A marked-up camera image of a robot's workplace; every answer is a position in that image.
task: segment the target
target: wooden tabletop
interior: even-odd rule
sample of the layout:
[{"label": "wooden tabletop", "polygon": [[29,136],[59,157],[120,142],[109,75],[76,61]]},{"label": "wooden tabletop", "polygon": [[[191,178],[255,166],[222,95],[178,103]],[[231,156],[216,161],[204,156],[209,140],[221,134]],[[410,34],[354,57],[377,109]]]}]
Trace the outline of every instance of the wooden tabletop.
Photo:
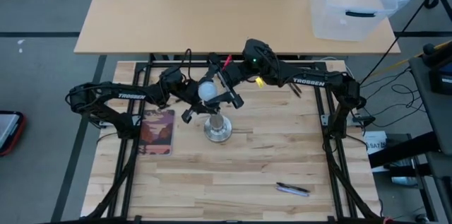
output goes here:
[{"label": "wooden tabletop", "polygon": [[278,54],[369,55],[383,54],[394,34],[385,19],[362,42],[318,39],[309,0],[93,0],[75,52],[239,54],[247,38]]},{"label": "wooden tabletop", "polygon": [[[119,62],[114,81],[131,84],[135,64]],[[330,71],[345,70],[343,61],[327,61],[327,66]],[[151,69],[153,83],[163,70]],[[191,76],[196,80],[205,72],[205,68],[195,68]],[[232,122],[233,133],[221,144],[211,143],[204,136],[207,115],[194,114],[190,124],[185,124],[181,115],[187,104],[172,105],[170,109],[176,114],[172,154],[138,156],[129,217],[284,221],[326,220],[326,216],[334,216],[314,88],[300,88],[301,98],[288,86],[260,89],[255,83],[242,83],[234,88],[242,96],[244,106],[236,110],[231,105],[222,105],[222,113]],[[119,112],[125,112],[127,104],[125,100],[109,101],[109,106]],[[152,105],[145,108],[156,109]],[[114,128],[103,129],[100,135],[112,132]],[[350,127],[347,133],[362,138],[359,129]],[[343,143],[352,185],[378,213],[379,198],[366,148],[349,138]],[[89,214],[111,187],[119,144],[120,140],[113,135],[97,145],[82,216]],[[277,191],[276,182],[297,184],[311,190],[311,196]],[[347,214],[342,187],[340,193]]]}]

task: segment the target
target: black metal frame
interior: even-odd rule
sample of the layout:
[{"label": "black metal frame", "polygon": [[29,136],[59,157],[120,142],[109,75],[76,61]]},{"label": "black metal frame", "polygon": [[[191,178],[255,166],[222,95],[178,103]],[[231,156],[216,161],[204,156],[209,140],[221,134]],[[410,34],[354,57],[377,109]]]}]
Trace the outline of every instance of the black metal frame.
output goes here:
[{"label": "black metal frame", "polygon": [[[175,61],[175,62],[165,62],[165,63],[153,63],[154,61],[154,56],[151,54],[149,57],[149,62],[148,63],[142,63],[142,62],[138,62],[136,64],[136,68],[134,71],[134,76],[133,76],[133,84],[136,85],[138,84],[138,78],[140,76],[140,72],[142,72],[142,70],[144,68],[146,68],[145,70],[145,78],[144,78],[144,82],[143,84],[146,85],[149,82],[149,78],[150,78],[150,70],[151,68],[162,68],[162,67],[168,67],[168,66],[174,66],[174,65],[181,65],[180,61]],[[325,62],[294,62],[292,63],[294,66],[300,66],[300,67],[307,67],[310,69],[322,69],[322,70],[326,70],[326,64]],[[184,63],[181,65],[181,67],[188,67],[189,64],[188,63]],[[202,68],[202,67],[207,67],[207,63],[199,63],[199,62],[192,62],[191,63],[191,67],[194,68]],[[314,87],[314,93],[316,96],[316,102],[317,102],[317,109],[319,111],[319,122],[321,123],[321,130],[322,130],[322,135],[323,135],[323,147],[324,150],[326,152],[326,158],[327,158],[327,162],[331,162],[334,161],[333,155],[332,155],[332,148],[331,148],[331,138],[329,138],[328,134],[325,133],[327,126],[326,125],[322,125],[321,122],[321,115],[325,114],[325,110],[323,107],[323,100],[321,97],[321,90],[319,87]],[[326,89],[326,100],[328,103],[328,110],[329,113],[332,114],[334,113],[334,102],[333,102],[333,94],[329,89]],[[135,101],[130,100],[129,101],[129,106],[127,109],[128,113],[132,113],[133,107],[135,105]],[[139,112],[141,115],[143,115],[143,111],[144,111],[144,106],[145,103],[144,101],[140,101],[140,106],[139,106]],[[340,169],[342,170],[343,174],[346,177],[347,181],[350,181],[350,177],[348,174],[348,169],[347,169],[347,162],[345,160],[345,154],[344,154],[344,148],[343,148],[343,144],[342,144],[342,140],[341,139],[336,139],[336,146],[337,146],[337,151],[338,151],[338,159],[340,162]],[[81,218],[80,220],[71,220],[71,221],[65,221],[65,222],[58,222],[60,220],[54,220],[52,219],[52,223],[68,223],[68,224],[76,224],[76,223],[92,223],[92,224],[103,224],[103,223],[118,223],[118,224],[125,224],[125,223],[130,223],[130,224],[194,224],[197,223],[195,221],[152,221],[152,220],[148,220],[148,221],[142,221],[140,216],[136,216],[135,220],[127,220],[127,215],[128,215],[128,210],[129,210],[129,203],[130,203],[130,197],[131,197],[131,188],[133,185],[133,175],[134,175],[134,170],[135,170],[135,164],[136,164],[136,158],[138,156],[138,142],[139,142],[139,136],[136,138],[133,138],[133,144],[132,144],[132,150],[131,150],[131,156],[129,157],[129,162],[126,164],[126,167],[124,167],[124,169],[122,169],[122,165],[124,164],[124,156],[126,154],[126,147],[127,147],[127,140],[123,140],[121,142],[120,148],[119,148],[119,155],[118,155],[118,161],[117,161],[117,168],[116,168],[116,172],[115,172],[115,179],[114,179],[114,183],[112,188],[109,190],[109,192],[107,193],[106,197],[104,200],[102,200],[102,202],[106,202],[106,203],[101,203],[103,211],[98,211],[95,214],[90,214],[87,218]],[[345,217],[344,213],[343,213],[343,208],[342,208],[342,204],[341,204],[341,198],[340,198],[340,193],[339,193],[339,186],[338,186],[338,179],[335,176],[334,172],[328,168],[329,171],[329,176],[330,176],[330,181],[331,181],[331,191],[333,194],[333,201],[334,201],[334,206],[335,206],[335,211],[336,211],[336,216],[337,216],[337,222],[335,220],[335,218],[333,216],[328,216],[328,220],[327,221],[297,221],[297,222],[269,222],[269,221],[213,221],[213,222],[203,222],[203,223],[208,223],[208,224],[225,224],[225,223],[246,223],[246,224],[277,224],[277,223],[287,223],[287,224],[322,224],[322,223],[327,223],[327,224],[333,224],[333,223],[343,223],[343,224],[353,224],[353,223],[380,223],[381,219],[365,219],[365,218],[358,218],[357,217],[357,211],[356,211],[356,207],[355,207],[355,203],[354,201],[351,199],[351,197],[349,197],[348,194],[347,195],[347,202],[348,202],[348,207],[349,207],[349,211],[350,211],[350,217]],[[123,181],[125,180],[125,177],[127,177],[127,181],[126,181],[126,189],[124,192],[124,198],[123,198],[123,202],[122,202],[122,206],[121,206],[121,214],[119,217],[114,217],[114,210],[116,208],[116,204],[117,204],[117,193],[119,191],[119,188],[121,187]],[[107,204],[109,204],[109,210],[107,212],[107,217],[106,218],[101,218],[102,214],[104,213]]]}]

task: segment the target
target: clear plastic bin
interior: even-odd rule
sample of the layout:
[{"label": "clear plastic bin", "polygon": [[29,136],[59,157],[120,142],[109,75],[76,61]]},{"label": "clear plastic bin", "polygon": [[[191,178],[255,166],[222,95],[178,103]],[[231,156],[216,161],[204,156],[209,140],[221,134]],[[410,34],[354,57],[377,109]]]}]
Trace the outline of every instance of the clear plastic bin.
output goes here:
[{"label": "clear plastic bin", "polygon": [[397,0],[311,0],[314,35],[329,40],[364,40],[388,15]]}]

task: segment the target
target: floor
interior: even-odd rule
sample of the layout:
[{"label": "floor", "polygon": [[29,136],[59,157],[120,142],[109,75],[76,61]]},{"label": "floor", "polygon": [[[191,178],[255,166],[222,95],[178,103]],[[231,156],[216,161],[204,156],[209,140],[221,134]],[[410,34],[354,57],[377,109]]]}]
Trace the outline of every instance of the floor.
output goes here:
[{"label": "floor", "polygon": [[[0,0],[0,32],[80,31],[91,0]],[[422,0],[412,0],[391,18],[394,30],[401,30]],[[451,30],[452,21],[442,6],[422,9],[408,28],[417,30]],[[388,57],[381,68],[412,57],[427,43],[439,44],[448,38],[403,38],[399,41],[402,55]],[[80,117],[71,113],[64,102],[68,90],[91,81],[97,63],[95,56],[73,53],[75,38],[0,38],[0,110],[21,111],[28,124],[15,151],[0,159],[0,223],[42,223],[50,220],[55,207],[69,155],[78,129]],[[379,57],[348,57],[347,65],[356,78],[364,77]],[[109,56],[102,81],[112,79],[118,60],[145,60],[138,55]],[[384,76],[402,71],[400,67]],[[374,77],[368,82],[382,78]],[[415,84],[409,74],[397,82],[413,90]],[[381,84],[364,88],[369,96]],[[407,103],[409,95],[383,88],[373,96],[367,109],[377,113],[393,103]],[[411,112],[395,107],[377,115],[376,123],[384,125]],[[388,133],[411,133],[413,136],[429,131],[430,125],[423,112],[416,112],[384,129],[369,126],[371,130]],[[85,136],[76,176],[71,187],[64,220],[77,219],[80,214],[95,140],[99,131],[89,127]],[[422,205],[417,190],[391,184],[385,174],[375,175],[384,206],[385,216],[403,216],[398,220],[413,220],[413,211]],[[441,207],[436,207],[440,223],[445,223]]]}]

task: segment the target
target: red object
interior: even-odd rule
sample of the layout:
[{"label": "red object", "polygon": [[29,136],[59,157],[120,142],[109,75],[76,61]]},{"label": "red object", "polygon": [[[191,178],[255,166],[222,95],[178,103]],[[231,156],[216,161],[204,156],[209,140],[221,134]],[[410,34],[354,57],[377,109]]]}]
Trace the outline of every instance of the red object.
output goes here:
[{"label": "red object", "polygon": [[6,139],[4,145],[0,148],[0,156],[5,156],[13,150],[19,141],[19,137],[25,128],[25,116],[21,112],[10,111],[0,111],[0,114],[17,114],[19,116],[16,130]]},{"label": "red object", "polygon": [[227,57],[226,62],[225,62],[225,65],[223,65],[223,69],[222,69],[222,70],[225,70],[226,66],[229,65],[229,64],[231,63],[231,61],[232,61],[232,55],[230,54],[230,55]]}]

